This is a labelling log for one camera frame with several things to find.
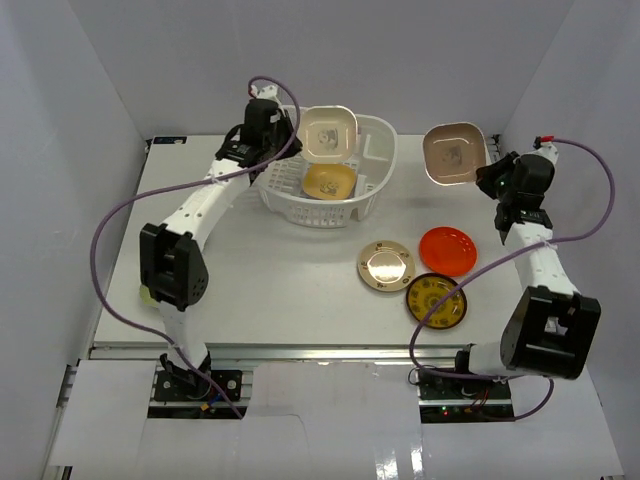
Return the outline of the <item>tan square panda plate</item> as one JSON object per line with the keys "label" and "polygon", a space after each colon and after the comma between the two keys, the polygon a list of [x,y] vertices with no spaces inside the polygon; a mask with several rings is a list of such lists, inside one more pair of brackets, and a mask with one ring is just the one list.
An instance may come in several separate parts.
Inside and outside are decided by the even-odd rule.
{"label": "tan square panda plate", "polygon": [[425,170],[436,184],[473,184],[476,171],[487,165],[488,150],[482,131],[473,123],[441,124],[422,141]]}

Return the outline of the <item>cream square panda plate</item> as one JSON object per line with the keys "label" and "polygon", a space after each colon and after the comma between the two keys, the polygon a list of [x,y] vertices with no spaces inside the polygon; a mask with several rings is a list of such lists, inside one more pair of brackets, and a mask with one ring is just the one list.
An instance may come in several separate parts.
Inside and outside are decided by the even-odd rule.
{"label": "cream square panda plate", "polygon": [[355,114],[344,106],[314,106],[301,113],[301,156],[310,163],[338,164],[351,158],[357,143]]}

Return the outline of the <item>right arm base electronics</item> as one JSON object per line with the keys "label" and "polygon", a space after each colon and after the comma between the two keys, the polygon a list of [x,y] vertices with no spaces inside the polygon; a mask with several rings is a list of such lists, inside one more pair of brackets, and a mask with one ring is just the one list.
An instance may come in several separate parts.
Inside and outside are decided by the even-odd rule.
{"label": "right arm base electronics", "polygon": [[407,380],[417,389],[423,424],[500,422],[514,417],[507,383],[443,378],[417,368],[409,371]]}

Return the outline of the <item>yellow square panda plate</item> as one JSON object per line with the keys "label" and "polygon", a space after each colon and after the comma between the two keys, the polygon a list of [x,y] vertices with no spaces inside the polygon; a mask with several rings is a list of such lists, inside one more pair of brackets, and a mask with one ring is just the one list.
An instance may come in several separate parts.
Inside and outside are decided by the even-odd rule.
{"label": "yellow square panda plate", "polygon": [[357,175],[343,164],[312,164],[302,180],[302,191],[318,200],[346,200],[356,184]]}

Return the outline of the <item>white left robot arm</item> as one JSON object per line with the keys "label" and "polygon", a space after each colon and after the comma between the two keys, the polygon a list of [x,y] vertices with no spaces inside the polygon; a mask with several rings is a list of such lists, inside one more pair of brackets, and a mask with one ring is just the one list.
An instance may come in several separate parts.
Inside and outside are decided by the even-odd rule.
{"label": "white left robot arm", "polygon": [[301,150],[288,113],[277,100],[252,99],[244,122],[225,136],[205,176],[194,191],[161,224],[146,224],[139,235],[141,284],[159,308],[170,352],[161,365],[177,379],[188,398],[199,399],[211,387],[210,355],[187,325],[187,308],[206,292],[209,273],[203,257],[214,226],[241,193],[279,153],[289,158]]}

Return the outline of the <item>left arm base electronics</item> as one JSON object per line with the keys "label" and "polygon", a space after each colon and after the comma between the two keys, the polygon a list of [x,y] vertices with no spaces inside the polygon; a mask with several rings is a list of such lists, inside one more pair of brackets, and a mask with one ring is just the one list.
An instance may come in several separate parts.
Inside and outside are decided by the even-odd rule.
{"label": "left arm base electronics", "polygon": [[[241,405],[243,372],[213,370],[211,377],[244,415],[246,406]],[[199,384],[197,390],[185,390],[162,369],[156,372],[154,378],[147,416],[155,419],[238,420],[229,404],[209,383]]]}

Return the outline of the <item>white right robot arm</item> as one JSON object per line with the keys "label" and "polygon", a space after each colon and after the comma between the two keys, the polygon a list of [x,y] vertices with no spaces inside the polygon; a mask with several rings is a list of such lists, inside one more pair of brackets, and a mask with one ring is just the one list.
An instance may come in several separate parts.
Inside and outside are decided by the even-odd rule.
{"label": "white right robot arm", "polygon": [[472,399],[487,376],[580,376],[601,315],[600,303],[580,294],[552,245],[552,222],[542,207],[555,175],[558,151],[544,142],[523,155],[511,152],[476,171],[476,184],[497,200],[494,225],[513,255],[522,296],[497,342],[459,351],[453,390]]}

